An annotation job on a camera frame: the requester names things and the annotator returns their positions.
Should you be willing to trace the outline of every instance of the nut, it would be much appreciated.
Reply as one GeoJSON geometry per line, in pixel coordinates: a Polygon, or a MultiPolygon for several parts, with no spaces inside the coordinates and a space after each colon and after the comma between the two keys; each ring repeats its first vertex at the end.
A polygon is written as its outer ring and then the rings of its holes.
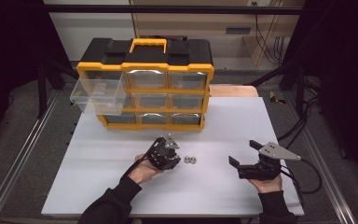
{"type": "Polygon", "coordinates": [[[190,163],[194,164],[197,162],[197,159],[195,157],[190,158],[190,163]]]}
{"type": "Polygon", "coordinates": [[[189,163],[190,162],[190,158],[188,156],[185,157],[185,163],[189,163]]]}

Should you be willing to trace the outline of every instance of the human hand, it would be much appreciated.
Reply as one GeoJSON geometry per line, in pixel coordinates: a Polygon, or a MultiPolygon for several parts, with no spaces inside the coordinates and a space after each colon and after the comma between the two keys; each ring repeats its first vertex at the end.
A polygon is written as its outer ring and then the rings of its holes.
{"type": "Polygon", "coordinates": [[[274,191],[282,190],[282,177],[281,175],[277,175],[272,180],[256,180],[250,179],[249,182],[255,186],[259,193],[270,193],[274,191]]]}
{"type": "MultiPolygon", "coordinates": [[[[140,154],[135,157],[135,161],[140,160],[144,154],[140,154]]],[[[162,171],[154,167],[150,161],[142,161],[133,171],[129,174],[129,178],[131,178],[135,183],[142,184],[148,180],[150,180],[154,175],[161,174],[162,171]]]]}

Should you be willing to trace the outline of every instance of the transparent drawer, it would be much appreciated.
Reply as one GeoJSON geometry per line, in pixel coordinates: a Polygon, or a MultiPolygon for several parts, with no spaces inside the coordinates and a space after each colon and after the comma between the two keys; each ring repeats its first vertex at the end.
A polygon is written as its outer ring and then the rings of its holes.
{"type": "Polygon", "coordinates": [[[70,99],[86,114],[120,115],[126,97],[121,80],[80,78],[70,99]]]}
{"type": "Polygon", "coordinates": [[[202,109],[202,94],[169,94],[171,108],[202,109]]]}
{"type": "Polygon", "coordinates": [[[133,89],[164,89],[165,73],[157,70],[132,70],[127,73],[133,89]]]}
{"type": "Polygon", "coordinates": [[[199,125],[201,114],[175,113],[171,114],[171,124],[173,125],[199,125]]]}
{"type": "Polygon", "coordinates": [[[167,94],[165,93],[133,93],[135,107],[138,108],[165,108],[167,107],[167,94]]]}
{"type": "Polygon", "coordinates": [[[137,113],[141,124],[168,124],[167,113],[137,113]]]}
{"type": "Polygon", "coordinates": [[[127,94],[126,99],[124,99],[123,107],[124,108],[133,108],[132,99],[131,99],[131,96],[129,94],[127,94]]]}
{"type": "Polygon", "coordinates": [[[110,79],[120,80],[123,72],[122,71],[84,71],[87,79],[110,79]]]}
{"type": "Polygon", "coordinates": [[[202,90],[205,88],[206,76],[207,74],[202,72],[169,72],[169,88],[202,90]]]}
{"type": "Polygon", "coordinates": [[[106,119],[108,123],[120,123],[120,124],[135,124],[136,123],[136,117],[135,113],[131,112],[123,112],[119,116],[106,116],[106,119]]]}

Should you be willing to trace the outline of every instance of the wire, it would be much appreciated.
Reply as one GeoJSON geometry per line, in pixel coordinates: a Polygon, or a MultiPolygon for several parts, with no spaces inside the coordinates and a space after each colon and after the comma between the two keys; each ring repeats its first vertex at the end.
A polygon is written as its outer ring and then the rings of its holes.
{"type": "Polygon", "coordinates": [[[283,170],[281,170],[281,173],[292,179],[293,185],[295,186],[295,189],[296,189],[296,192],[297,192],[297,195],[298,195],[298,199],[300,200],[300,204],[301,204],[302,207],[304,207],[304,199],[302,197],[300,185],[298,184],[298,181],[296,180],[295,174],[292,172],[292,170],[289,169],[289,167],[287,167],[287,166],[282,166],[282,167],[286,168],[289,171],[289,174],[287,174],[283,170]]]}
{"type": "Polygon", "coordinates": [[[279,65],[283,63],[283,49],[284,49],[284,37],[276,36],[274,41],[274,58],[278,61],[279,65]]]}
{"type": "MultiPolygon", "coordinates": [[[[316,105],[312,105],[310,108],[308,108],[310,111],[312,110],[312,108],[319,105],[319,102],[315,102],[315,103],[316,103],[316,105]]],[[[305,128],[305,126],[307,124],[308,117],[309,117],[308,115],[305,116],[302,127],[300,128],[300,130],[298,130],[296,135],[293,137],[292,141],[290,141],[290,143],[287,145],[286,149],[289,149],[289,147],[295,142],[296,138],[300,135],[302,130],[305,128]]]]}
{"type": "Polygon", "coordinates": [[[258,44],[258,46],[261,48],[261,50],[263,51],[264,55],[266,55],[267,60],[268,60],[270,63],[278,64],[278,62],[276,61],[276,59],[274,59],[274,58],[272,57],[271,52],[269,52],[269,47],[267,46],[267,42],[266,42],[266,40],[264,39],[263,35],[261,34],[260,29],[258,28],[257,14],[255,14],[255,29],[256,29],[256,31],[255,31],[255,40],[257,41],[257,44],[258,44]],[[264,42],[264,46],[266,46],[266,49],[267,49],[267,52],[268,52],[269,56],[267,55],[267,53],[266,53],[266,51],[264,50],[263,46],[261,46],[260,41],[258,41],[257,33],[260,33],[260,35],[261,35],[260,37],[262,38],[262,40],[263,40],[263,42],[264,42]]]}
{"type": "Polygon", "coordinates": [[[146,151],[146,153],[142,156],[141,159],[135,161],[130,168],[124,173],[124,175],[120,178],[120,181],[123,180],[127,175],[129,175],[135,167],[137,167],[142,161],[148,160],[147,156],[149,155],[150,151],[152,150],[153,146],[157,143],[158,139],[156,139],[152,146],[146,151]]]}
{"type": "Polygon", "coordinates": [[[297,123],[293,126],[292,129],[290,129],[287,133],[285,133],[284,135],[282,135],[281,137],[278,137],[278,141],[282,141],[284,138],[288,137],[290,134],[292,134],[297,128],[301,127],[301,125],[303,125],[304,122],[307,122],[308,119],[308,110],[310,109],[311,106],[313,106],[314,104],[314,100],[317,100],[318,97],[312,97],[308,100],[307,105],[306,105],[306,109],[304,110],[304,113],[301,115],[300,119],[297,121],[297,123]]]}
{"type": "Polygon", "coordinates": [[[301,193],[303,194],[313,194],[318,192],[321,188],[322,188],[322,176],[321,173],[318,171],[318,169],[316,169],[316,167],[314,165],[312,165],[309,161],[306,161],[304,159],[301,159],[303,162],[305,162],[306,164],[308,164],[310,167],[313,168],[313,170],[315,170],[316,175],[318,176],[318,180],[319,180],[319,185],[318,188],[314,189],[314,190],[310,190],[310,191],[301,191],[301,193]]]}

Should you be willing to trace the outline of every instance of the white tabletop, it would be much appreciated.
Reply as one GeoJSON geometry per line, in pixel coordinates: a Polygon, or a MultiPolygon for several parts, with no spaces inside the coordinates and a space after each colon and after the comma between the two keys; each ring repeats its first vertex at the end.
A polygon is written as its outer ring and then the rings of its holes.
{"type": "MultiPolygon", "coordinates": [[[[82,114],[42,214],[76,217],[107,188],[114,188],[136,155],[157,137],[172,134],[183,160],[144,183],[131,202],[131,217],[245,217],[261,211],[257,191],[229,165],[255,164],[258,153],[249,140],[277,142],[262,98],[212,97],[200,132],[108,130],[95,115],[82,114]]],[[[297,216],[304,215],[292,181],[283,177],[284,198],[297,216]]]]}

